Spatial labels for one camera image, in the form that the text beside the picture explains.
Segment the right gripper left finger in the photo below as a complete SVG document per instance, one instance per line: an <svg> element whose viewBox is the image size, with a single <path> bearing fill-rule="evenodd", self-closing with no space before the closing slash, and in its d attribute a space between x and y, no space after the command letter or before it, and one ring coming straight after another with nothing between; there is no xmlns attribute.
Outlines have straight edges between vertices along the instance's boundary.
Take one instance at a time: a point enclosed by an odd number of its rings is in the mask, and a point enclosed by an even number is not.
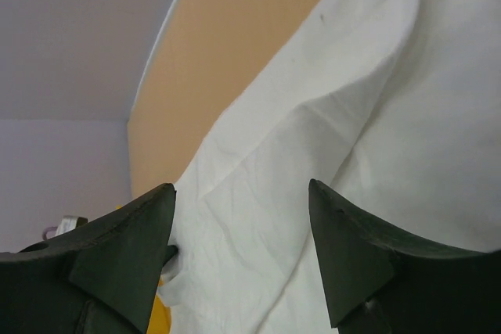
<svg viewBox="0 0 501 334"><path fill-rule="evenodd" d="M176 191L162 184L81 227L1 254L3 333L145 333Z"/></svg>

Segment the white long sleeve shirt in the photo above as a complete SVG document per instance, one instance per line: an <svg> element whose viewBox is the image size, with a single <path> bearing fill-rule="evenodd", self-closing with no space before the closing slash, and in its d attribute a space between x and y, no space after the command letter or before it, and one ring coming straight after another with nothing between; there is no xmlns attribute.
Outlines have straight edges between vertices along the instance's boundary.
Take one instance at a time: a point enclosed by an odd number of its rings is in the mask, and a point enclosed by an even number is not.
<svg viewBox="0 0 501 334"><path fill-rule="evenodd" d="M500 246L500 0L320 0L176 183L174 333L329 333L308 183Z"/></svg>

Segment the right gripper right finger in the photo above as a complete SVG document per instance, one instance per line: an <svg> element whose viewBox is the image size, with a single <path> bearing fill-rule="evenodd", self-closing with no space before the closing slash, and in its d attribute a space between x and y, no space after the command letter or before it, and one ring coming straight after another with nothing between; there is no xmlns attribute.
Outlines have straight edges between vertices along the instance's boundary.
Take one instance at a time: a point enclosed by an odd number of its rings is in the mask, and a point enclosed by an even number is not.
<svg viewBox="0 0 501 334"><path fill-rule="evenodd" d="M315 179L308 208L330 325L338 332L499 332L499 251L414 235Z"/></svg>

